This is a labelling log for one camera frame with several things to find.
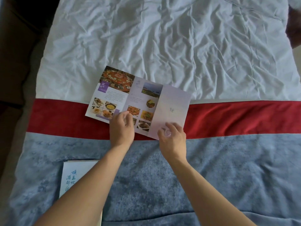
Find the wrinkled white duvet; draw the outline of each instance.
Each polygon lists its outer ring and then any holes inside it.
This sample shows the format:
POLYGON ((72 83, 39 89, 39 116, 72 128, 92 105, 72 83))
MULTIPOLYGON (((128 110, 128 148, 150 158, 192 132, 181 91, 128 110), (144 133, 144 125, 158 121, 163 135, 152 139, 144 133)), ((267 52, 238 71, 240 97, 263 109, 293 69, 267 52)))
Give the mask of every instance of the wrinkled white duvet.
POLYGON ((287 0, 61 0, 36 97, 89 103, 106 65, 192 103, 301 100, 287 0))

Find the bedspread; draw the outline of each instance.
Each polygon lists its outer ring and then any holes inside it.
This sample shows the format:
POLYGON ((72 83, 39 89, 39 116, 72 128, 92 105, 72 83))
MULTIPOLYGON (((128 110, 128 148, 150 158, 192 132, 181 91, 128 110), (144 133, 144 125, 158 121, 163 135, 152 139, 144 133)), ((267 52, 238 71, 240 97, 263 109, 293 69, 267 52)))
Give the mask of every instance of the bedspread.
MULTIPOLYGON (((192 93, 188 162, 257 225, 301 225, 301 86, 287 0, 61 0, 37 78, 8 225, 58 198, 63 162, 99 159, 85 117, 106 65, 192 93)), ((103 225, 199 225, 157 140, 135 135, 103 225)))

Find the book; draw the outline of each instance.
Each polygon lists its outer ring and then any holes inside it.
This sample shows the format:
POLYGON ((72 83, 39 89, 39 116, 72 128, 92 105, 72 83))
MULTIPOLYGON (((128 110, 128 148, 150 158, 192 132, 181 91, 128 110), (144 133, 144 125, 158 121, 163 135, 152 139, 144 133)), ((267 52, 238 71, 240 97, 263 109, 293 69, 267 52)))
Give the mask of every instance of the book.
MULTIPOLYGON (((98 160, 73 160, 66 161, 63 165, 60 197, 68 191, 82 176, 84 176, 98 160)), ((102 212, 97 226, 101 226, 102 212)))
POLYGON ((184 126, 190 98, 181 89, 106 66, 85 115, 109 123, 114 114, 128 110, 135 132, 158 140, 159 129, 171 135, 166 122, 184 126))

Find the brochure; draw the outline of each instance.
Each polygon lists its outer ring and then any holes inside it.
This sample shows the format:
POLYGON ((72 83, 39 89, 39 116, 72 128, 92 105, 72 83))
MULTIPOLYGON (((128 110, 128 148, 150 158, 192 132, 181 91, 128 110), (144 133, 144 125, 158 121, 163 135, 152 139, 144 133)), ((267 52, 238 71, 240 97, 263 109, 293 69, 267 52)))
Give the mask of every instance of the brochure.
POLYGON ((128 110, 135 132, 158 140, 159 129, 171 135, 166 122, 184 126, 190 98, 190 93, 173 86, 106 66, 85 115, 109 123, 114 114, 128 110))

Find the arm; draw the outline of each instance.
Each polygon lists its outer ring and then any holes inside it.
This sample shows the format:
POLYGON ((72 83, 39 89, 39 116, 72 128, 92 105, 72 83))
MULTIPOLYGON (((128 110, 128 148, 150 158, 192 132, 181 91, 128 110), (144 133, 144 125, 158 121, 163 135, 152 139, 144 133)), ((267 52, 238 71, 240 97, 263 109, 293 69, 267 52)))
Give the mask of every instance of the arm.
POLYGON ((201 225, 255 224, 223 197, 186 160, 186 134, 176 123, 166 123, 171 137, 158 131, 160 150, 179 179, 201 225))
POLYGON ((128 111, 113 116, 110 121, 111 149, 54 203, 35 226, 96 225, 134 134, 133 117, 128 111))

